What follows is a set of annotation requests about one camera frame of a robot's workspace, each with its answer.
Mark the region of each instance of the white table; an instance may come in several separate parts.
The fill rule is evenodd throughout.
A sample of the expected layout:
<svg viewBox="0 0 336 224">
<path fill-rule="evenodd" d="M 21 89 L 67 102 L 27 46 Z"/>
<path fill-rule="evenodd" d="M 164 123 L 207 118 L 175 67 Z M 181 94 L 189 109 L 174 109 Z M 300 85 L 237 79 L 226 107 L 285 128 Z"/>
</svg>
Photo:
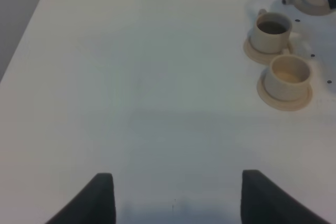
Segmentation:
<svg viewBox="0 0 336 224">
<path fill-rule="evenodd" d="M 301 20 L 304 110 L 257 94 L 260 8 Z M 335 34 L 280 0 L 41 0 L 0 84 L 0 223 L 44 223 L 98 172 L 120 223 L 239 223 L 243 169 L 336 222 Z"/>
</svg>

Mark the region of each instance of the cup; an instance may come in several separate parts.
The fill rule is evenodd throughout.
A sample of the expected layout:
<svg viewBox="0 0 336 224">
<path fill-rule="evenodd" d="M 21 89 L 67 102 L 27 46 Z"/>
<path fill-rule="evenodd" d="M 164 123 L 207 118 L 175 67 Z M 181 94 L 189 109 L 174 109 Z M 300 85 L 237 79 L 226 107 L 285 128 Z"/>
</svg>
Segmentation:
<svg viewBox="0 0 336 224">
<path fill-rule="evenodd" d="M 292 23 L 286 15 L 261 9 L 253 25 L 250 43 L 264 54 L 280 54 L 287 48 L 291 30 Z"/>
<path fill-rule="evenodd" d="M 298 100 L 308 93 L 312 70 L 302 58 L 295 55 L 279 55 L 270 63 L 264 88 L 280 101 Z"/>
</svg>

